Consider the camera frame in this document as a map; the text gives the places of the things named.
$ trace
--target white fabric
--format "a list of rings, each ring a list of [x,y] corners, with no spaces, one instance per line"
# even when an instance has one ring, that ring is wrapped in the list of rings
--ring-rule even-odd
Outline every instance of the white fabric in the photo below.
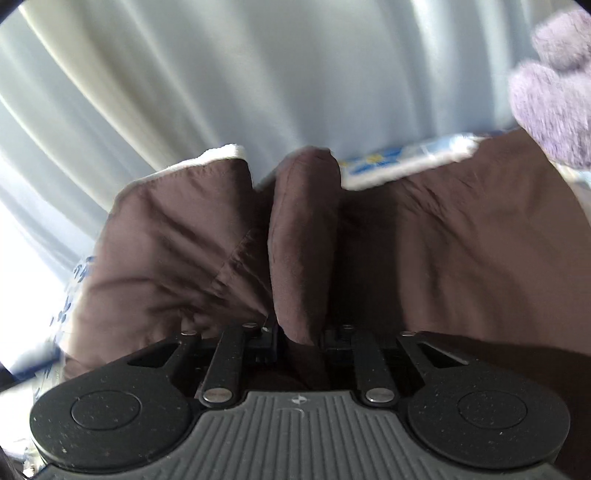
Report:
[[[571,0],[27,0],[0,27],[0,149],[96,236],[119,189],[237,142],[256,182],[513,123],[506,78]]]
[[[169,173],[173,173],[175,171],[181,170],[183,168],[195,167],[198,165],[207,165],[212,161],[216,160],[227,160],[230,158],[241,158],[246,160],[246,152],[244,147],[241,145],[224,145],[220,148],[211,148],[203,152],[203,154],[199,155],[197,158],[190,158],[189,160],[183,160],[179,163],[175,163],[169,167],[164,168],[156,173],[152,173],[147,177],[139,179],[139,182],[154,180],[162,175],[167,175]]]

